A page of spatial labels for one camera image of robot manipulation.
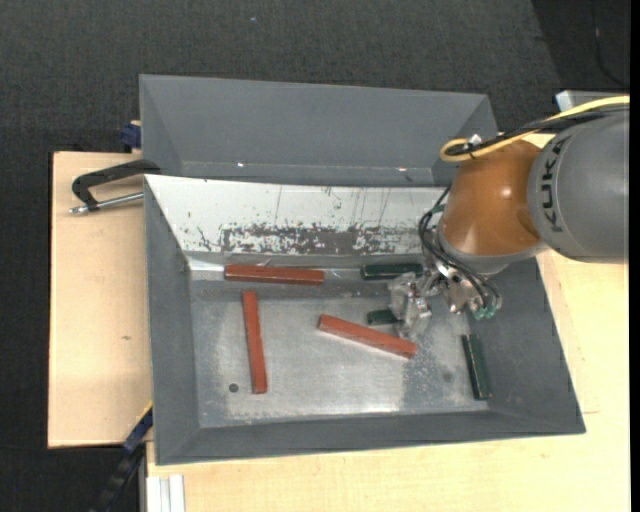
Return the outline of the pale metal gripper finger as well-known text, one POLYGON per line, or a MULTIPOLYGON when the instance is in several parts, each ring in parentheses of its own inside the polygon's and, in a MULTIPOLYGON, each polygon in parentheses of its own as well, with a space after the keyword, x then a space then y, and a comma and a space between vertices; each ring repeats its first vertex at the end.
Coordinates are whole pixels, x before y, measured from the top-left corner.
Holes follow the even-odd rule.
POLYGON ((432 317, 431 307, 425 297, 407 297, 400 309, 401 318, 397 324, 397 333, 401 338, 420 341, 426 336, 432 317))
POLYGON ((389 285, 389 309, 396 319, 401 318, 401 307, 407 297, 422 296, 415 277, 400 276, 389 285))

